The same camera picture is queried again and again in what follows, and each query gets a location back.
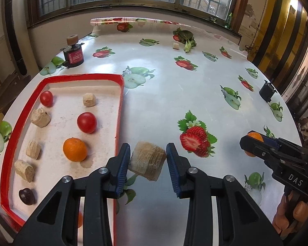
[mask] window frame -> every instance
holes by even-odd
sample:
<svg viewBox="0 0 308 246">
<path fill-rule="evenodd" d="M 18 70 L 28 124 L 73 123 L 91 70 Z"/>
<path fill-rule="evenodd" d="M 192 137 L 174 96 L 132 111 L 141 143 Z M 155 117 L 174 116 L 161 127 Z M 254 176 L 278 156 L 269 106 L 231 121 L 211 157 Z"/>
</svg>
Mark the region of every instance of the window frame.
<svg viewBox="0 0 308 246">
<path fill-rule="evenodd" d="M 215 18 L 216 22 L 219 25 L 224 26 L 226 21 L 224 19 L 220 19 L 219 17 L 212 15 L 210 13 L 201 11 L 196 8 L 188 7 L 186 5 L 180 4 L 181 0 L 175 0 L 174 3 L 165 2 L 165 1 L 158 1 L 158 0 L 99 0 L 99 1 L 91 1 L 91 2 L 84 2 L 79 3 L 77 5 L 71 5 L 71 0 L 65 0 L 66 6 L 64 8 L 55 10 L 48 14 L 40 16 L 39 12 L 39 0 L 27 0 L 27 8 L 28 8 L 28 27 L 34 26 L 40 22 L 47 21 L 49 19 L 54 19 L 56 17 L 61 16 L 62 14 L 69 14 L 69 13 L 78 13 L 78 12 L 85 12 L 94 9 L 100 9 L 106 6 L 144 6 L 144 7 L 155 7 L 157 9 L 165 9 L 165 10 L 172 10 L 177 13 L 186 13 L 188 15 L 202 18 L 202 19 L 210 19 Z M 233 12 L 235 8 L 236 0 L 231 0 L 231 5 L 228 11 L 229 15 Z"/>
</svg>

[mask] strawberry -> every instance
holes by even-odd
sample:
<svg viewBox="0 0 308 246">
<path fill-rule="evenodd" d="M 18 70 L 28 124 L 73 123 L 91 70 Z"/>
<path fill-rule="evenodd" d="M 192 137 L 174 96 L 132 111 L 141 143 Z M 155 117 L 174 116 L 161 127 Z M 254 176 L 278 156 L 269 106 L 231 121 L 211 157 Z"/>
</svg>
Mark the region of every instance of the strawberry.
<svg viewBox="0 0 308 246">
<path fill-rule="evenodd" d="M 129 23 L 125 22 L 125 23 L 120 23 L 117 25 L 117 30 L 118 31 L 122 31 L 122 32 L 127 32 L 129 31 Z"/>
<path fill-rule="evenodd" d="M 179 39 L 179 37 L 178 37 L 178 34 L 173 35 L 173 39 L 174 39 L 175 41 L 177 41 L 177 42 L 180 42 L 180 39 Z"/>
<path fill-rule="evenodd" d="M 219 50 L 223 56 L 226 56 L 227 58 L 232 59 L 231 55 L 227 53 L 227 51 L 225 50 L 223 46 Z"/>
<path fill-rule="evenodd" d="M 206 140 L 196 148 L 194 154 L 199 157 L 209 157 L 208 147 L 210 147 L 210 143 Z"/>
<path fill-rule="evenodd" d="M 93 54 L 93 57 L 104 58 L 104 57 L 108 56 L 109 53 L 110 53 L 109 50 L 102 50 L 102 51 L 99 51 L 99 52 L 95 52 Z"/>
<path fill-rule="evenodd" d="M 202 143 L 198 136 L 187 133 L 180 135 L 180 142 L 183 148 L 187 151 L 195 151 L 196 148 Z"/>
<path fill-rule="evenodd" d="M 240 80 L 240 82 L 242 83 L 244 87 L 246 87 L 250 91 L 254 91 L 253 87 L 245 79 L 243 79 L 240 75 L 238 75 L 238 79 Z"/>
<path fill-rule="evenodd" d="M 187 134 L 194 134 L 200 138 L 202 142 L 208 139 L 207 133 L 201 126 L 193 126 L 186 131 Z"/>
<path fill-rule="evenodd" d="M 196 68 L 194 68 L 192 65 L 188 65 L 185 67 L 187 70 L 196 70 Z"/>
<path fill-rule="evenodd" d="M 179 61 L 176 61 L 176 64 L 180 67 L 193 67 L 192 64 L 188 61 L 185 61 L 185 60 L 179 60 Z"/>
</svg>

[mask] cherry tomato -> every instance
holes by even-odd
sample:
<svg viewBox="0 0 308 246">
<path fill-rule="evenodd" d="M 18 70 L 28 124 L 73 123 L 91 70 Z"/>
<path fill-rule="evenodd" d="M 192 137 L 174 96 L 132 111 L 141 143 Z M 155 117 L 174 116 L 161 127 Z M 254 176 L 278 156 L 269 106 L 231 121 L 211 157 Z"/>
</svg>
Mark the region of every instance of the cherry tomato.
<svg viewBox="0 0 308 246">
<path fill-rule="evenodd" d="M 45 106 L 45 107 L 52 107 L 53 105 L 53 94 L 46 90 L 40 95 L 40 102 Z"/>
<path fill-rule="evenodd" d="M 84 133 L 92 133 L 97 126 L 96 117 L 90 112 L 84 112 L 77 117 L 77 126 Z"/>
</svg>

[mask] wire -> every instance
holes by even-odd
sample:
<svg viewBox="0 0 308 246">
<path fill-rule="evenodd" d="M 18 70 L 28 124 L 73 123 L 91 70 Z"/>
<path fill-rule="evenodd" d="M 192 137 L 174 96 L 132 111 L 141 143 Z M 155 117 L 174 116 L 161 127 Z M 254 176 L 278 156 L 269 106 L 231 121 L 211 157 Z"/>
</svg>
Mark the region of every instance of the wire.
<svg viewBox="0 0 308 246">
<path fill-rule="evenodd" d="M 253 41 L 255 40 L 256 33 L 258 32 L 258 29 L 259 29 L 259 26 L 260 26 L 260 23 L 261 23 L 261 20 L 262 20 L 262 16 L 263 16 L 263 13 L 264 13 L 265 8 L 266 8 L 266 4 L 267 4 L 267 0 L 265 1 L 265 5 L 264 5 L 264 7 L 263 7 L 263 11 L 262 11 L 262 14 L 261 14 L 261 18 L 260 18 L 260 20 L 259 20 L 258 27 L 256 28 L 256 31 L 255 31 L 255 35 L 254 35 L 253 40 L 252 40 L 252 42 L 251 42 L 251 44 L 250 44 L 250 46 L 249 46 L 249 48 L 252 47 L 251 50 L 253 49 L 253 46 L 252 46 L 252 45 L 254 45 Z"/>
</svg>

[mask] orange glove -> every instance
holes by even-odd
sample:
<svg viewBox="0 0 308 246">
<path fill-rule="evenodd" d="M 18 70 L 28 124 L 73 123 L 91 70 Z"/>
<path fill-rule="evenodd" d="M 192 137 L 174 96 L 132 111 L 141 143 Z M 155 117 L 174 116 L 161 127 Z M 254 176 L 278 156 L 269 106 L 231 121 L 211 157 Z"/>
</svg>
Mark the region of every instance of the orange glove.
<svg viewBox="0 0 308 246">
<path fill-rule="evenodd" d="M 289 201 L 292 199 L 292 196 L 293 196 L 293 191 L 288 196 Z M 296 208 L 294 208 L 293 210 L 293 217 L 298 222 L 291 223 L 289 227 L 290 223 L 285 216 L 286 207 L 287 207 L 286 198 L 285 195 L 283 195 L 281 202 L 277 207 L 277 212 L 273 219 L 273 227 L 275 228 L 278 234 L 282 232 L 281 237 L 287 236 L 292 232 L 299 231 L 303 223 L 308 218 L 308 202 L 305 203 L 301 201 L 297 204 Z"/>
</svg>

